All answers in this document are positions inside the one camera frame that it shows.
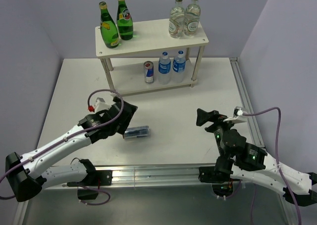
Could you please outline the Red Bull can front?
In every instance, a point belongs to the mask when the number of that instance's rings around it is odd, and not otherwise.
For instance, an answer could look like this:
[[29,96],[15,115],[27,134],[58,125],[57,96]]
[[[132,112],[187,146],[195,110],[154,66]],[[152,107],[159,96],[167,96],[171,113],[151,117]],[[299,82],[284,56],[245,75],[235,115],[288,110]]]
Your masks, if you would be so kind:
[[134,139],[134,138],[142,138],[150,136],[150,128],[149,126],[138,126],[138,127],[130,127],[127,128],[123,134],[123,139]]

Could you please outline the red bull can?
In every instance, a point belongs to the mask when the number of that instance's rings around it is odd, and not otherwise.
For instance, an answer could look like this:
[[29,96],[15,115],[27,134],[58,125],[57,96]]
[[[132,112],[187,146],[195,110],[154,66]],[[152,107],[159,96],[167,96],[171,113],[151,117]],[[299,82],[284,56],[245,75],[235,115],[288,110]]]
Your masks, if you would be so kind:
[[134,138],[142,138],[150,136],[150,128],[149,126],[138,126],[138,127],[130,127],[127,128],[123,134],[123,139],[134,139]]
[[144,78],[147,84],[154,82],[154,64],[152,61],[144,62]]

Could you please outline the pocari sweat bottle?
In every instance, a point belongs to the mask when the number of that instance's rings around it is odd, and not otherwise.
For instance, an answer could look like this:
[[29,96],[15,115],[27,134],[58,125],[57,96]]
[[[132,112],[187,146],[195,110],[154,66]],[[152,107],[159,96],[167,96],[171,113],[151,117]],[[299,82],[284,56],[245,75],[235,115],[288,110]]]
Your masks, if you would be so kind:
[[168,52],[163,52],[158,62],[158,80],[160,84],[165,85],[170,82],[171,60]]
[[186,67],[186,58],[182,50],[178,51],[177,56],[173,59],[172,72],[173,72],[173,81],[175,83],[181,83],[184,78]]

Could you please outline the Pocari Sweat bottle front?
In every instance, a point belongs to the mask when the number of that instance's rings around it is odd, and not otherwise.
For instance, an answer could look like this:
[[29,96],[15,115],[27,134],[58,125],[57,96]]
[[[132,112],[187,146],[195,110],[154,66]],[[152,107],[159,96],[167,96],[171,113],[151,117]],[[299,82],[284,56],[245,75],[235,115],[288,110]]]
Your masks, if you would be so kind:
[[168,52],[163,52],[158,62],[158,80],[160,84],[165,85],[170,82],[171,60]]

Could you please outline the green Perrier bottle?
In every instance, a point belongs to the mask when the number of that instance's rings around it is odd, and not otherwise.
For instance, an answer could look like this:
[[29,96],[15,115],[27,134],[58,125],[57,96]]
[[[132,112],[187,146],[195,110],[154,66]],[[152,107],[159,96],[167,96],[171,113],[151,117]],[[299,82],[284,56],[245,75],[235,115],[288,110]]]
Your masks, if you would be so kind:
[[133,38],[133,20],[125,0],[118,0],[117,27],[122,40]]
[[106,2],[100,2],[99,8],[101,11],[100,31],[102,39],[108,48],[116,48],[119,44],[119,34],[117,26],[108,11]]

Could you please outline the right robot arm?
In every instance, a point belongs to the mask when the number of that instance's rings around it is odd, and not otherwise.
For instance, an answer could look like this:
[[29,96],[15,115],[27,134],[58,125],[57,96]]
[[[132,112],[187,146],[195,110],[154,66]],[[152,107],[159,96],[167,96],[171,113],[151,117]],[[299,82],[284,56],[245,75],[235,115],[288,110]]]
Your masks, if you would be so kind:
[[205,131],[215,137],[219,157],[214,166],[199,167],[198,179],[202,183],[225,183],[230,179],[252,182],[283,196],[301,207],[316,204],[317,193],[312,186],[316,173],[299,172],[270,155],[264,149],[248,143],[234,125],[244,123],[250,116],[242,107],[236,107],[232,117],[214,110],[197,109],[196,125],[212,124]]

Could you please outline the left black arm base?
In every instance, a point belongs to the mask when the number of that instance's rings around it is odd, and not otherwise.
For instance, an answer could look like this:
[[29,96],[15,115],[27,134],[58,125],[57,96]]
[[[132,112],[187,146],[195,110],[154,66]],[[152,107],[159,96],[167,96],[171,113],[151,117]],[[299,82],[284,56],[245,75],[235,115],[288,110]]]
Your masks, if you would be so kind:
[[[92,178],[84,179],[79,182],[80,185],[86,187],[96,187],[100,189],[101,186],[110,186],[112,182],[112,171],[111,170],[97,170],[96,175]],[[77,189],[77,197],[79,200],[95,200],[100,192],[89,190],[86,188]]]

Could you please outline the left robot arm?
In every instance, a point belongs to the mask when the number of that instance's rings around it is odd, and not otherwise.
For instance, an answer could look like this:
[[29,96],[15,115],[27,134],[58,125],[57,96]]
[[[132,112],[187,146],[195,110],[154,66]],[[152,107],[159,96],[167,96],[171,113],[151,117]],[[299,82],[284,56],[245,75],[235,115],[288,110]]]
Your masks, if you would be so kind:
[[138,108],[119,97],[114,97],[113,102],[109,106],[102,101],[95,113],[86,115],[64,135],[41,148],[21,156],[16,152],[9,154],[5,159],[5,176],[13,197],[24,202],[55,185],[93,184],[97,172],[88,159],[67,166],[56,167],[55,163],[101,139],[124,134]]

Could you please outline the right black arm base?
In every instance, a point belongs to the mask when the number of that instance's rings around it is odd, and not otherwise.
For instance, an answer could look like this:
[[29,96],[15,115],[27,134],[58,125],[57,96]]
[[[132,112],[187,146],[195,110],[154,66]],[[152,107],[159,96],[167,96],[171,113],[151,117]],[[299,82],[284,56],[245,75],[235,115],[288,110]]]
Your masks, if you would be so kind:
[[199,167],[198,180],[211,184],[214,197],[226,201],[232,198],[242,188],[242,182],[232,179],[228,174],[215,171],[215,166]]

